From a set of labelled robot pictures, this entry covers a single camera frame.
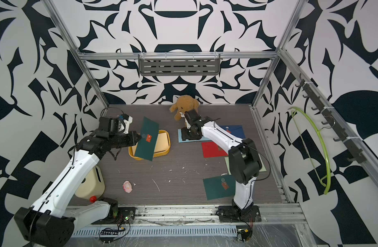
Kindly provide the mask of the light blue envelope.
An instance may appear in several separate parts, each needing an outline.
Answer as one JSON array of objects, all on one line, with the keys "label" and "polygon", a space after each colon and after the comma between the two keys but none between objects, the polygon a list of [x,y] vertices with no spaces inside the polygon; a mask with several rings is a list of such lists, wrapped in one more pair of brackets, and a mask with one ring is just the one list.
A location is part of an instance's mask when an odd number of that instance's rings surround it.
[{"label": "light blue envelope", "polygon": [[189,142],[208,142],[210,139],[206,137],[202,137],[200,140],[183,140],[182,139],[182,131],[181,129],[178,129],[178,142],[179,143],[189,143]]}]

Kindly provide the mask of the dark green envelope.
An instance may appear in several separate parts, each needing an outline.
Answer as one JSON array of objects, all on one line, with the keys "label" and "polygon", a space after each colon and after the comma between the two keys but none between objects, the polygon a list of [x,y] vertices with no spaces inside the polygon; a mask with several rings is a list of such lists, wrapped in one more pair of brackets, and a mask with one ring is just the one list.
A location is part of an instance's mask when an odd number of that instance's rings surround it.
[{"label": "dark green envelope", "polygon": [[136,144],[134,156],[152,161],[158,134],[159,124],[147,117],[144,117],[143,125],[140,130],[141,139]]},{"label": "dark green envelope", "polygon": [[207,200],[232,197],[235,195],[236,181],[231,175],[203,179]]}]

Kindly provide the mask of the yellow envelope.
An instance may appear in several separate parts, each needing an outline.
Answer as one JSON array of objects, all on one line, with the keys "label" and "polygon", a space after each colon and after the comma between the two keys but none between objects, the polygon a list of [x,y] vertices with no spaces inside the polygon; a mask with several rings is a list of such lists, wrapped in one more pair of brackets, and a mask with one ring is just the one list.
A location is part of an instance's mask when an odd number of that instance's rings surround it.
[{"label": "yellow envelope", "polygon": [[168,135],[166,132],[159,133],[154,153],[164,152],[169,148]]}]

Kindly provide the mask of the yellow plastic storage box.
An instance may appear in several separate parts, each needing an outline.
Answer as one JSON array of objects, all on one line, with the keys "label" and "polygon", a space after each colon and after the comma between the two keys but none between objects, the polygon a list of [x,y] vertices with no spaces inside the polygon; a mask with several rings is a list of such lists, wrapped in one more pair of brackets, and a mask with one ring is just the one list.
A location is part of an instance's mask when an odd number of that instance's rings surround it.
[{"label": "yellow plastic storage box", "polygon": [[[135,156],[136,147],[137,145],[129,147],[128,153],[130,157],[132,157],[133,159],[137,161],[141,161],[143,160],[143,158]],[[171,142],[170,142],[169,133],[166,130],[159,130],[153,158],[167,155],[169,153],[170,147],[171,147]]]}]

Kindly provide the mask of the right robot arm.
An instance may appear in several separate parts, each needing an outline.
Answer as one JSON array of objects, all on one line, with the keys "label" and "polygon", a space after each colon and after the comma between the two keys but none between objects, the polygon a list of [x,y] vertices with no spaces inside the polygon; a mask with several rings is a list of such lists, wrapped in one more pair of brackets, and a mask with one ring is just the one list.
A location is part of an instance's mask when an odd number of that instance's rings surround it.
[{"label": "right robot arm", "polygon": [[220,221],[250,223],[260,214],[253,203],[254,184],[263,168],[261,154],[252,139],[234,136],[209,117],[201,117],[196,110],[182,113],[186,126],[181,129],[182,140],[200,140],[202,137],[214,142],[229,157],[229,171],[236,181],[232,206],[220,207]]}]

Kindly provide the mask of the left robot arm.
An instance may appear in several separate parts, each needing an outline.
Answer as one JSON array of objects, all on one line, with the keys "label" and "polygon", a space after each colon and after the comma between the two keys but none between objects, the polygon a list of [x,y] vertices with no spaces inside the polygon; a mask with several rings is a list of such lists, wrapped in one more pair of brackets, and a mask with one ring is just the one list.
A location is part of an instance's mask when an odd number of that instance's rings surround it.
[{"label": "left robot arm", "polygon": [[44,247],[62,247],[72,234],[105,218],[116,218],[117,203],[100,199],[67,213],[67,206],[88,173],[112,149],[131,147],[141,136],[129,129],[133,118],[127,114],[101,117],[99,127],[74,148],[67,166],[30,208],[21,207],[14,220],[26,241]]}]

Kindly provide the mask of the brown plush dog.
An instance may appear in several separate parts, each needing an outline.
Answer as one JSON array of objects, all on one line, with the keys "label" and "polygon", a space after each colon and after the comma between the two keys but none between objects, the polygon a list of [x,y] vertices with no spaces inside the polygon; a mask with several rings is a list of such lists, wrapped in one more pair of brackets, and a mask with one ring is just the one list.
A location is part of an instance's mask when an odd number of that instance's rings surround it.
[{"label": "brown plush dog", "polygon": [[198,108],[200,106],[200,103],[198,100],[194,99],[193,97],[189,95],[183,95],[180,96],[177,101],[169,108],[169,111],[175,112],[176,114],[174,116],[175,121],[179,121],[182,116],[181,114],[191,111],[191,110],[196,110],[198,112]]}]

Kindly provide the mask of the red envelope right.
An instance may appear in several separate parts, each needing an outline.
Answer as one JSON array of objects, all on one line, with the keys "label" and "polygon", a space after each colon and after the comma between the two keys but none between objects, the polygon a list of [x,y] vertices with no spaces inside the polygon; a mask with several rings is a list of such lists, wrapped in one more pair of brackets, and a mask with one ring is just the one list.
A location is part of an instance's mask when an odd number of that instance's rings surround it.
[{"label": "red envelope right", "polygon": [[204,158],[228,156],[228,154],[214,142],[203,142],[201,146]]}]

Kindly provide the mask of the dark blue envelope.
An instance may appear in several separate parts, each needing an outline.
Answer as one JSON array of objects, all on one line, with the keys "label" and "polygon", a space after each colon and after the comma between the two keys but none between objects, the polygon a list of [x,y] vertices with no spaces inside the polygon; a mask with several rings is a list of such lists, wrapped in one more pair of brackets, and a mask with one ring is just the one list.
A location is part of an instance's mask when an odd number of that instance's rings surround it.
[{"label": "dark blue envelope", "polygon": [[241,138],[243,140],[246,139],[243,127],[241,125],[226,125],[220,127],[238,138]]}]

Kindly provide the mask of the cream plastic container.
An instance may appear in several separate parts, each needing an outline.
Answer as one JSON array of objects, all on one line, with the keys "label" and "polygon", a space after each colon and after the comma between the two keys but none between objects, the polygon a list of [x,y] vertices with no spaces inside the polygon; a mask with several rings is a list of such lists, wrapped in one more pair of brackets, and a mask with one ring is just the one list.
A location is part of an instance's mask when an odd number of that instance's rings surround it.
[{"label": "cream plastic container", "polygon": [[96,165],[83,179],[75,192],[75,196],[94,203],[103,195],[104,191],[105,183],[101,169]]}]

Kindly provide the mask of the small pink toy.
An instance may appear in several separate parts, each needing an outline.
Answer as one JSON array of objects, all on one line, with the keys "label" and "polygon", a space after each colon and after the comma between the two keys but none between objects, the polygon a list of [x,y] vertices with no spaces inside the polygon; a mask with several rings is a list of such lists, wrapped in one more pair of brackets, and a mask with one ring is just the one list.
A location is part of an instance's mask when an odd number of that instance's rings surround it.
[{"label": "small pink toy", "polygon": [[131,193],[133,190],[132,184],[129,181],[123,183],[123,189],[126,193]]}]

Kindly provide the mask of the light green envelope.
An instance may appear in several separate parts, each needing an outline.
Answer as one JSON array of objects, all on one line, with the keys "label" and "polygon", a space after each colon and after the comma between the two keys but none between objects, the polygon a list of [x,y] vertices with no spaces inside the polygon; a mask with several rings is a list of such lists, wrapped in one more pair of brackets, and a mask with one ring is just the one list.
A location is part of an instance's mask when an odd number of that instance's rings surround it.
[{"label": "light green envelope", "polygon": [[[260,169],[260,172],[266,172],[267,169],[264,165],[264,162],[262,160],[262,156],[260,154],[258,154],[258,157],[260,158],[260,164],[262,165],[262,168]],[[226,162],[226,166],[227,166],[227,170],[228,170],[228,175],[231,175],[231,171],[230,171],[230,163],[229,163],[229,158],[228,157],[225,157],[225,162]]]}]

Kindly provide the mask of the green plastic hanger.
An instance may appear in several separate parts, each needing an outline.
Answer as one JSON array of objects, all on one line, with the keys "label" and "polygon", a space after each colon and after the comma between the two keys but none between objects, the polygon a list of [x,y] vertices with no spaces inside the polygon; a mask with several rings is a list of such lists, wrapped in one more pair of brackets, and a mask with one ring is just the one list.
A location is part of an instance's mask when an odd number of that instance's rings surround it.
[{"label": "green plastic hanger", "polygon": [[[316,124],[314,123],[314,121],[301,108],[299,108],[299,107],[290,107],[289,110],[291,110],[291,112],[290,112],[291,117],[292,117],[292,119],[294,121],[294,124],[295,124],[295,127],[296,127],[296,129],[297,129],[297,131],[299,133],[299,137],[300,137],[300,139],[302,141],[302,144],[304,146],[305,152],[308,155],[308,157],[310,159],[310,162],[311,162],[311,165],[313,166],[313,169],[314,169],[314,171],[316,173],[318,181],[324,187],[323,194],[327,195],[329,193],[329,191],[330,191],[330,188],[331,188],[332,175],[331,175],[331,165],[330,165],[330,158],[329,158],[328,149],[327,149],[327,147],[325,145],[325,142],[324,142],[324,139],[323,139],[323,137],[321,135],[321,132],[318,129],[318,127],[316,126]],[[313,130],[315,131],[315,133],[316,133],[316,135],[318,137],[320,145],[322,147],[323,156],[324,156],[324,160],[325,160],[325,171],[326,171],[325,176],[323,176],[322,178],[319,176],[318,172],[316,171],[314,162],[312,161],[312,157],[310,156],[310,153],[309,153],[309,149],[307,148],[307,146],[305,144],[305,141],[304,141],[304,138],[302,137],[299,125],[297,124],[297,122],[295,120],[295,116],[298,113],[300,113],[301,115],[303,115],[305,117],[305,119],[309,122],[309,124],[312,126]]]}]

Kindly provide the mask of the grey metal wall shelf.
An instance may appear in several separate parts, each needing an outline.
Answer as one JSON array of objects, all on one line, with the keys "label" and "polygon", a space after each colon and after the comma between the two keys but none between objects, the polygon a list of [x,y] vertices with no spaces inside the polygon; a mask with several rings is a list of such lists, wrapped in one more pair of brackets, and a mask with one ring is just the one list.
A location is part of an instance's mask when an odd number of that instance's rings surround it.
[{"label": "grey metal wall shelf", "polygon": [[141,53],[139,73],[143,76],[215,76],[221,70],[217,53],[162,52]]}]

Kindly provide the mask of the black wall hook rail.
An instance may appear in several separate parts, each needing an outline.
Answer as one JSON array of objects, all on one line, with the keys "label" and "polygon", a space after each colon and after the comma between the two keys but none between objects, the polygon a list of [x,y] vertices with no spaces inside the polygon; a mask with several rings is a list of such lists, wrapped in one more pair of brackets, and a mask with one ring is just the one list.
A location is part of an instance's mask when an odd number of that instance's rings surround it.
[{"label": "black wall hook rail", "polygon": [[337,120],[336,115],[332,112],[334,107],[326,105],[323,102],[321,95],[311,88],[310,85],[313,84],[313,82],[306,81],[302,78],[302,74],[299,75],[299,78],[300,82],[298,87],[302,87],[306,93],[303,97],[309,98],[315,105],[315,107],[311,109],[319,112],[325,118],[325,121],[322,122],[323,127],[321,129],[332,129],[337,134],[337,137],[334,137],[333,141],[342,142],[345,145],[352,156],[351,158],[348,158],[349,162],[356,161],[361,164],[367,161],[367,158],[364,156],[364,151],[354,143],[354,138],[349,136],[346,128],[341,125],[341,122]]}]

